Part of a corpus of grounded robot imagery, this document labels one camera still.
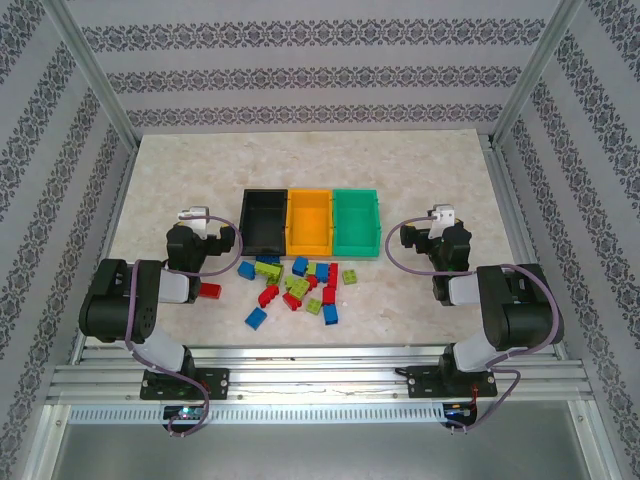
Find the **long lime green lego brick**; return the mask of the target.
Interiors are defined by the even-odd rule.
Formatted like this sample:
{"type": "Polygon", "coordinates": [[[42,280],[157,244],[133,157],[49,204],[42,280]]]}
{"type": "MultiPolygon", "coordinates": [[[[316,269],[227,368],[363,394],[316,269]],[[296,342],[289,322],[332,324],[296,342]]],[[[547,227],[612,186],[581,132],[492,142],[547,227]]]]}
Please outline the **long lime green lego brick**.
{"type": "Polygon", "coordinates": [[[284,269],[283,265],[257,261],[254,268],[257,275],[265,277],[267,286],[280,284],[284,269]]]}
{"type": "Polygon", "coordinates": [[[302,277],[288,276],[285,280],[287,293],[297,300],[301,300],[309,291],[310,282],[302,277]]]}

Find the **black plastic bin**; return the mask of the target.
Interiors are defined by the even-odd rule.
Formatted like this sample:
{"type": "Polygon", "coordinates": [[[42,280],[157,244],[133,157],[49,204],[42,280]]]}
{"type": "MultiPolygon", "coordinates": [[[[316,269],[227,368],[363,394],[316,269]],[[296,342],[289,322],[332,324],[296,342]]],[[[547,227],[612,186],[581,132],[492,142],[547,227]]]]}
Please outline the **black plastic bin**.
{"type": "Polygon", "coordinates": [[[243,256],[284,256],[286,189],[245,189],[239,230],[243,256]]]}

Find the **green plastic bin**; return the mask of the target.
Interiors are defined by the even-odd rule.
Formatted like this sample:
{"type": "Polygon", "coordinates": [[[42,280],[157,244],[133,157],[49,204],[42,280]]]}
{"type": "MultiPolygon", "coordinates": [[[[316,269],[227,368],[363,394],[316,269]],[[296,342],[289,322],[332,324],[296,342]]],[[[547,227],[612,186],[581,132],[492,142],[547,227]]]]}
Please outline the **green plastic bin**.
{"type": "Polygon", "coordinates": [[[381,222],[376,190],[333,190],[333,255],[376,258],[379,256],[381,222]]]}

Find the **yellow plastic bin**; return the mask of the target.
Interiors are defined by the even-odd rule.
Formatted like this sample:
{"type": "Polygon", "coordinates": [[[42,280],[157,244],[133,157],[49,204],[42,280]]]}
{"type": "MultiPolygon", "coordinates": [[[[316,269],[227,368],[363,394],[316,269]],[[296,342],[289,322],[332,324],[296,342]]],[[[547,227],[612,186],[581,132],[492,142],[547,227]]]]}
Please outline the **yellow plastic bin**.
{"type": "Polygon", "coordinates": [[[290,189],[285,225],[286,254],[329,257],[333,252],[333,192],[290,189]]]}

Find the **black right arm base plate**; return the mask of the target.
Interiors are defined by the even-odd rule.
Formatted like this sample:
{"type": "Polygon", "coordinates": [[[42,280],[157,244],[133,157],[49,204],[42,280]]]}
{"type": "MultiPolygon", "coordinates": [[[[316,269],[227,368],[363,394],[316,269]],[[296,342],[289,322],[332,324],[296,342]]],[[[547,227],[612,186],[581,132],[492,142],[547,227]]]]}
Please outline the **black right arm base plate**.
{"type": "Polygon", "coordinates": [[[406,368],[410,398],[471,398],[476,392],[480,398],[497,396],[492,373],[446,371],[438,366],[408,366],[406,368]]]}

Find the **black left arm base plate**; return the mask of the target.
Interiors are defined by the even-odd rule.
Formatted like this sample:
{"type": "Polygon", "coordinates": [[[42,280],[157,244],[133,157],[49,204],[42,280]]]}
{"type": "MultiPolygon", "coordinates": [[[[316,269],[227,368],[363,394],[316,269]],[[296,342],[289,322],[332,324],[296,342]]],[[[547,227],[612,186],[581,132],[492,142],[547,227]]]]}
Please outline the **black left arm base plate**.
{"type": "MultiPolygon", "coordinates": [[[[195,382],[207,390],[210,400],[226,400],[229,370],[222,368],[198,368],[195,382]]],[[[190,382],[175,376],[145,371],[140,388],[142,400],[203,401],[201,390],[190,382]]]]}

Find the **aluminium mounting rail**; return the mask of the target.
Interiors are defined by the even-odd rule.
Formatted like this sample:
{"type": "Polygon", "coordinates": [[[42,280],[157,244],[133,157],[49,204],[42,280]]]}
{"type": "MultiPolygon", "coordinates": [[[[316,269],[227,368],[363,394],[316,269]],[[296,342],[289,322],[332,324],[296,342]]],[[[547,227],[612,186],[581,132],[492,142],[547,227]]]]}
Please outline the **aluminium mounting rail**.
{"type": "MultiPolygon", "coordinates": [[[[434,365],[441,345],[361,347],[195,347],[200,367],[230,372],[228,400],[236,404],[407,403],[396,369],[434,365]]],[[[513,401],[574,401],[594,397],[580,360],[547,347],[502,365],[521,373],[513,401]]],[[[143,368],[114,346],[89,345],[72,365],[55,368],[45,401],[55,404],[137,404],[143,368]]]]}

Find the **aluminium frame post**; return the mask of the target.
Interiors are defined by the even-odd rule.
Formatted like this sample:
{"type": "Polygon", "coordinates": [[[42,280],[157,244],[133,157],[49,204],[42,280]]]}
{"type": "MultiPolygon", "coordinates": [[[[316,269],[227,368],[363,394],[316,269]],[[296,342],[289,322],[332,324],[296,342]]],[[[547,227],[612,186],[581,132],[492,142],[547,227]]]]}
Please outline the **aluminium frame post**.
{"type": "Polygon", "coordinates": [[[534,90],[559,42],[565,35],[584,0],[559,0],[557,7],[542,32],[513,92],[509,96],[496,126],[489,136],[491,146],[501,146],[516,122],[529,95],[534,90]]]}
{"type": "Polygon", "coordinates": [[[88,85],[94,91],[112,126],[129,152],[137,151],[141,140],[125,109],[100,66],[66,0],[41,0],[43,7],[74,57],[88,85]]]}

